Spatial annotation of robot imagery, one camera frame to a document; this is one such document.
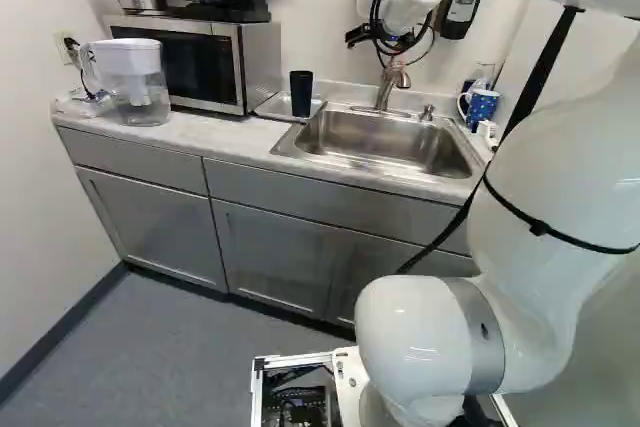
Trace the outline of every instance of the gray countertop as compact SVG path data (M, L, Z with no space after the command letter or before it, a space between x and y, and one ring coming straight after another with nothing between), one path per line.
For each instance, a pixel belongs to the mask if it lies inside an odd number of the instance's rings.
M316 81L314 92L330 102L356 105L373 105L377 87L335 81ZM390 106L402 106L403 110L421 112L422 106L436 106L436 114L457 119L455 96L394 90ZM105 135L120 140L201 155L206 158L233 162L251 167L284 172L313 179L353 185L367 189L404 195L419 199L462 205L471 193L472 182L464 185L443 185L434 177L433 183L420 182L380 172L337 168L271 154L273 146L289 130L291 124L257 117L233 118L231 116L197 115L172 112L169 122L158 127L129 127L118 123L111 115L94 119L77 118L64 113L52 114L53 123L84 132ZM461 129L475 152L480 166L492 157L491 152L477 136Z
M395 176L356 169L335 168L269 153L291 127L290 124L256 117L235 120L172 112L169 122L157 127L129 127L112 117L79 119L61 113L52 115L55 125L105 135L120 140L201 155L251 167L374 189L392 194L461 205L469 187L416 185Z

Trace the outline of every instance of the cabinet door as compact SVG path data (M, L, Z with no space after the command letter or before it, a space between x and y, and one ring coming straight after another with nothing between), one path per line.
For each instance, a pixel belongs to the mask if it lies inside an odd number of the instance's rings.
M341 229L212 200L229 289L322 317Z
M394 274L420 249L417 245L349 231L334 271L327 320L353 324L356 300L362 289L374 279ZM478 270L469 257L435 251L418 263L411 274L472 277Z
M226 291L209 200L76 167L120 254L127 260Z

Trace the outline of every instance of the electrical outlet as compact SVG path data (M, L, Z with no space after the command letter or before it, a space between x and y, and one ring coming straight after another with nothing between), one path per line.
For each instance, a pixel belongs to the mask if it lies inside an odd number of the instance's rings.
M64 65L71 65L73 64L73 60L71 59L71 55L69 50L67 49L67 46L64 44L65 37L75 38L71 32L66 30L60 30L53 33L53 39L56 43L58 54L60 55L60 60L62 60L62 63Z

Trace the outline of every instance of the microwave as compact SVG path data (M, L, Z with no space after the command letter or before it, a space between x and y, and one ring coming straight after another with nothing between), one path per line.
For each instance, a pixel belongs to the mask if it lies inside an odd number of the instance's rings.
M172 105L247 115L281 90L280 24L110 15L113 38L162 42Z

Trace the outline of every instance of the faucet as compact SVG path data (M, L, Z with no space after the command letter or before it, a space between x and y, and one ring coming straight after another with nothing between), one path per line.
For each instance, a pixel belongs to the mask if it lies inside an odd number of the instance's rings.
M411 79L405 71L404 66L390 65L384 69L374 110L387 112L389 108L389 95L391 95L393 87L398 87L399 89L411 88Z

